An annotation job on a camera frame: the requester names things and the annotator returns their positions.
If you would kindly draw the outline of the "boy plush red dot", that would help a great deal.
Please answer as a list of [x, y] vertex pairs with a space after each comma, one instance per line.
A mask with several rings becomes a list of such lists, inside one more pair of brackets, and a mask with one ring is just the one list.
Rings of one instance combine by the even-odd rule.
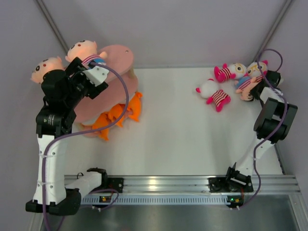
[[251, 102], [254, 100], [251, 90], [258, 84], [257, 77], [243, 77], [234, 82], [235, 92], [240, 94], [240, 99], [243, 101]]

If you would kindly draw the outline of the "boy plush black hair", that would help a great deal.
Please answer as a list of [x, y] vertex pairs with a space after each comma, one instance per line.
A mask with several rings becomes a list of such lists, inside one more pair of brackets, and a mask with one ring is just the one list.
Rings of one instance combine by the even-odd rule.
[[40, 62], [32, 71], [31, 80], [35, 83], [41, 84], [43, 82], [43, 76], [52, 70], [64, 70], [62, 59], [57, 57], [50, 57]]

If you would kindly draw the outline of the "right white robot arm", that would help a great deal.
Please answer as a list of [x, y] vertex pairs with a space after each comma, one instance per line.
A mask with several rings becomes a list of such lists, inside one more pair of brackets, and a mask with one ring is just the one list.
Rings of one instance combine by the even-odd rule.
[[278, 141], [286, 138], [298, 107], [289, 103], [278, 84], [282, 81], [277, 71], [268, 71], [265, 79], [252, 88], [253, 96], [260, 101], [261, 111], [254, 124], [256, 137], [245, 154], [229, 167], [224, 180], [228, 192], [253, 192], [251, 176], [257, 171], [257, 161]]

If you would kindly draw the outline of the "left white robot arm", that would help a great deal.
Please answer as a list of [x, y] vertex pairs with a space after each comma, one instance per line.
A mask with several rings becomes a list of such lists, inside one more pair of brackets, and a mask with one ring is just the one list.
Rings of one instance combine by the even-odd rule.
[[65, 69], [43, 76], [44, 106], [36, 117], [39, 144], [39, 173], [33, 199], [26, 211], [70, 216], [77, 213], [82, 199], [92, 190], [104, 192], [109, 186], [106, 170], [90, 168], [70, 185], [64, 184], [67, 141], [76, 118], [75, 108], [84, 97], [94, 99], [108, 85], [109, 71], [92, 61], [89, 67], [75, 58]]

